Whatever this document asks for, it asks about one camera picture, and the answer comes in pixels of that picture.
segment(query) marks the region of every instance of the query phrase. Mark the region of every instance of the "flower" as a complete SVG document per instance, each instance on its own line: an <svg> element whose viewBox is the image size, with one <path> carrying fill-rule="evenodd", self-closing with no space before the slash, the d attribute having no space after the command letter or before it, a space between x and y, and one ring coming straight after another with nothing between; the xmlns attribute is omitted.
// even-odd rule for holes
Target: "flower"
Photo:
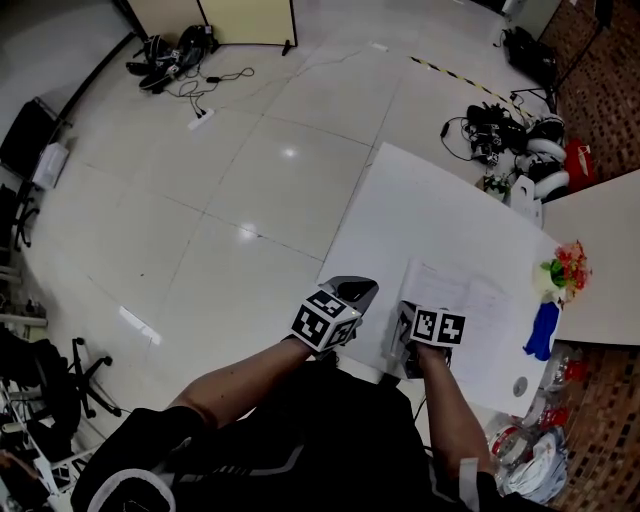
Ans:
<svg viewBox="0 0 640 512"><path fill-rule="evenodd" d="M569 302L588 284L593 271L587 265L587 257L579 240L558 247L555 256L554 260L542 263L541 267L549 271L551 280L558 288L566 288Z"/></svg>

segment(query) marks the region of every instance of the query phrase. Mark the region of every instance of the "yellow black warning tape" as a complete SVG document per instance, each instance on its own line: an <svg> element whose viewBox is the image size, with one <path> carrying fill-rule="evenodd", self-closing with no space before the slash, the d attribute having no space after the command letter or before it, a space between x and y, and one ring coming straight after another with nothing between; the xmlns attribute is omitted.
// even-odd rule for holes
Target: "yellow black warning tape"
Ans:
<svg viewBox="0 0 640 512"><path fill-rule="evenodd" d="M512 105L513 108L515 108L516 110L522 112L523 114L526 114L527 116L533 118L533 116L527 112L525 109L523 109L522 107L520 107L519 105L516 105L513 101L508 100L506 98L503 98L502 96L500 96L499 94L496 94L495 92L491 92L489 89L487 89L484 85L480 85L475 83L473 80L469 80L468 78L465 78L463 76L457 75L455 74L453 71L449 71L447 69L441 68L436 66L435 64L431 64L431 62L427 62L426 60L423 59L419 59L417 57L409 57L412 61L417 62L418 64L422 64L424 66L429 66L432 69L435 69L436 71L440 71L440 73L445 73L446 75L449 75L453 78L457 78L458 80L462 80L463 82L467 82L469 85L473 85L474 87L477 87L478 89L483 90L484 92L486 92L487 94L491 94L491 96L495 96L496 98L498 98L500 101L502 101L503 103L506 103L508 105Z"/></svg>

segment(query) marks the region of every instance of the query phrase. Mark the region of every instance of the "black cable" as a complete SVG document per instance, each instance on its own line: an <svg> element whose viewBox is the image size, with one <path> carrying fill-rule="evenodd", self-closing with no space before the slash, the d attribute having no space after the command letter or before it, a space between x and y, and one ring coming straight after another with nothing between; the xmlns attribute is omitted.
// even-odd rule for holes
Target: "black cable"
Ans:
<svg viewBox="0 0 640 512"><path fill-rule="evenodd" d="M422 410L422 408L424 407L424 404L427 403L427 397L425 396L422 399L422 402L420 402L420 405L418 406L418 410L416 411L416 415L413 417L413 422L415 423L418 420L418 416L420 416L420 411Z"/></svg>
<svg viewBox="0 0 640 512"><path fill-rule="evenodd" d="M449 148L449 146L447 146L446 142L444 141L445 136L447 135L447 132L449 131L449 124L451 123L451 121L455 121L456 119L460 119L460 129L462 129L462 121L463 120L467 120L468 119L466 117L461 117L461 116L456 116L456 117L452 117L451 119L449 119L446 123L444 123L444 126L442 127L442 130L440 131L440 142L442 142L442 145L447 149L447 151L449 153L451 153L453 156L455 156L456 158L458 158L459 160L463 160L464 162L471 162L473 160L473 158L463 158L461 156L456 155L453 151L451 151L451 149Z"/></svg>
<svg viewBox="0 0 640 512"><path fill-rule="evenodd" d="M520 103L518 103L517 105L514 102L513 106L515 107L515 109L518 111L518 114L520 114L520 117L522 118L522 126L526 126L527 120L524 118L524 114L522 113L522 109L520 108L524 104L524 98L520 94L515 92L513 93L512 96L515 96L514 100L518 97L521 100Z"/></svg>
<svg viewBox="0 0 640 512"><path fill-rule="evenodd" d="M504 36L507 33L506 30L503 30L502 32L500 32L500 39L498 39L498 44L493 43L493 46L495 46L496 48L502 48L502 41L504 40Z"/></svg>
<svg viewBox="0 0 640 512"><path fill-rule="evenodd" d="M471 134L469 133L469 123L464 124L463 122L460 122L460 135L462 135L462 138L467 142L471 142Z"/></svg>
<svg viewBox="0 0 640 512"><path fill-rule="evenodd" d="M194 75L189 75L188 73L184 73L182 80L179 81L183 81L186 78L195 78L196 76L201 76L202 78L205 78L202 76L202 74L200 73L200 65L202 64L202 60L200 60L200 62L198 63L197 69L196 69L196 73ZM198 101L200 100L200 98L202 98L205 94L208 94L210 92L215 91L218 88L218 85L220 84L220 82L231 82L233 80L237 80L238 78L240 78L241 76L246 76L246 77L250 77L255 75L256 72L253 68L251 67L246 67L244 68L242 71L238 72L238 73L230 73L227 75L222 75L220 77L207 77L206 78L206 82L210 83L210 84L214 84L213 87L209 88L209 89L199 89L200 88L200 81L196 78L195 80L189 80L187 82L182 83L182 85L180 85L180 88L178 89L178 93L174 93L172 91L170 91L169 89L165 89L165 92L168 92L171 96L175 97L175 98L189 98L189 103L191 104L191 108L193 108L193 111L196 114L196 117L200 118L203 115L205 115L207 112L198 104Z"/></svg>

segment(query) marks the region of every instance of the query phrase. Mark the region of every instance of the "white table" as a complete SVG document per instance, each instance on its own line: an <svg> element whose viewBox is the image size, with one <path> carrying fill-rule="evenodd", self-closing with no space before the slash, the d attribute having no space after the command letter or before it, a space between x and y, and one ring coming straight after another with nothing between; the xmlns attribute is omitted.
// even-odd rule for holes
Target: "white table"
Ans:
<svg viewBox="0 0 640 512"><path fill-rule="evenodd" d="M557 243L508 207L430 162L384 144L347 212L322 267L319 282L337 275L375 279L380 291L357 339L341 353L400 378L386 357L389 318L409 258L449 271L463 270L500 285L514 301L507 341L496 347L481 379L455 375L470 402L524 416L545 363L522 347L531 335L540 299L532 287L536 263ZM526 377L526 392L513 387Z"/></svg>

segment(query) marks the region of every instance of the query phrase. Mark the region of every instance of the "black shirt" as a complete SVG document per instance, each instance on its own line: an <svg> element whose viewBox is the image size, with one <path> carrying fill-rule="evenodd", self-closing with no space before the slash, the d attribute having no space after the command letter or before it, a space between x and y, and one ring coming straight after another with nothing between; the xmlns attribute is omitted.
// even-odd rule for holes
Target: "black shirt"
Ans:
<svg viewBox="0 0 640 512"><path fill-rule="evenodd" d="M466 510L457 482L436 478L431 462L399 390L305 363L248 418L216 431L188 408L136 409L92 457L71 502L85 511L111 475L139 468L162 475L177 510L299 500ZM482 510L502 508L490 475L479 474L477 488Z"/></svg>

